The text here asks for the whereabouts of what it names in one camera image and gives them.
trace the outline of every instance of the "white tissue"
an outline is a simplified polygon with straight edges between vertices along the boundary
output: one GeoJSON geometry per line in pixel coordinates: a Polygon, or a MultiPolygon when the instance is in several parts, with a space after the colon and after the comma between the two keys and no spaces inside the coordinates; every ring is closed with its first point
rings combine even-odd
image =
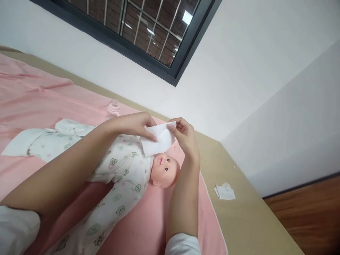
{"type": "Polygon", "coordinates": [[[164,153],[175,142],[175,136],[166,127],[169,124],[176,126],[176,122],[173,121],[145,128],[147,131],[149,131],[157,138],[157,142],[153,142],[150,141],[149,139],[141,137],[145,157],[149,157],[157,153],[164,153]]]}
{"type": "Polygon", "coordinates": [[[217,196],[219,199],[224,200],[233,200],[235,199],[235,193],[234,190],[230,187],[229,183],[225,182],[221,186],[217,186],[215,184],[216,188],[214,188],[217,196]]]}

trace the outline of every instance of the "doll head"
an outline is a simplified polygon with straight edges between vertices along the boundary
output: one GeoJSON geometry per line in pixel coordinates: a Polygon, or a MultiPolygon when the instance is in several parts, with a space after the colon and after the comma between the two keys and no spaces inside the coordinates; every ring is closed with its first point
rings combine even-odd
{"type": "Polygon", "coordinates": [[[168,188],[175,184],[180,170],[176,159],[165,153],[156,154],[153,160],[150,180],[154,186],[168,188]]]}

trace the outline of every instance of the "pink bedsheet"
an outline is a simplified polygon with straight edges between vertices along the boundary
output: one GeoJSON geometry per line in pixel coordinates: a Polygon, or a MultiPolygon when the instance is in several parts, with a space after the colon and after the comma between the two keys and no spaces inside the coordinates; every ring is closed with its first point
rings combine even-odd
{"type": "MultiPolygon", "coordinates": [[[[12,128],[48,128],[59,117],[98,125],[106,119],[111,99],[76,86],[23,62],[0,54],[0,151],[9,143],[12,128]]],[[[137,110],[121,104],[122,114],[137,110]]],[[[178,144],[168,151],[180,164],[178,144]]],[[[0,200],[44,165],[37,157],[0,156],[0,200]]],[[[86,183],[57,219],[41,223],[41,231],[26,254],[42,254],[72,228],[111,189],[112,184],[86,183]]],[[[172,188],[149,184],[137,206],[107,237],[98,254],[163,254],[165,219],[172,188]]],[[[202,176],[199,179],[199,235],[202,254],[227,254],[226,245],[202,176]]]]}

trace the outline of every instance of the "baby onesie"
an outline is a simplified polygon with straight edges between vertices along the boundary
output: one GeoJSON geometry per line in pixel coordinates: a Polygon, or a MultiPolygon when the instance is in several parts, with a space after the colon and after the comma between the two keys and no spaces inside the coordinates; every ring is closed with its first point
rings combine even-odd
{"type": "MultiPolygon", "coordinates": [[[[63,119],[53,129],[18,134],[2,155],[38,156],[49,162],[95,127],[63,119]]],[[[144,157],[139,136],[120,135],[107,150],[89,181],[115,183],[102,201],[46,254],[94,255],[117,222],[142,198],[154,156],[144,157]]]]}

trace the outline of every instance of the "person's left hand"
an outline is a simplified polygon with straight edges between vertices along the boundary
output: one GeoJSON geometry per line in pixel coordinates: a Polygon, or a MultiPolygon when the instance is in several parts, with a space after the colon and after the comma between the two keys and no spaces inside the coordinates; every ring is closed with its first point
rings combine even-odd
{"type": "Polygon", "coordinates": [[[150,127],[156,125],[154,119],[147,112],[123,115],[110,119],[104,122],[104,124],[108,125],[110,130],[115,133],[138,135],[154,142],[157,141],[156,137],[144,128],[144,126],[150,127]]]}

